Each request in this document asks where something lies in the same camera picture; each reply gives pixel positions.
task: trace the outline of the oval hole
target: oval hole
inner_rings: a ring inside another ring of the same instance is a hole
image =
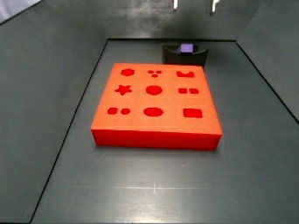
[[[146,108],[144,109],[144,114],[147,116],[160,116],[163,114],[163,110],[159,108]]]

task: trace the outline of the gray wall panel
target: gray wall panel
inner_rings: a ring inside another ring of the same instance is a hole
[[[208,0],[98,0],[98,16],[111,38],[230,39],[243,32],[264,0],[222,0],[214,17]]]
[[[238,39],[256,68],[299,119],[299,2],[268,0]]]
[[[33,215],[107,41],[92,9],[49,0],[0,26],[0,222]]]

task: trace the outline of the orange foam block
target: orange foam block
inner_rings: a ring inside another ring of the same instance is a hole
[[[222,129],[202,67],[115,64],[91,131],[96,145],[214,151]]]

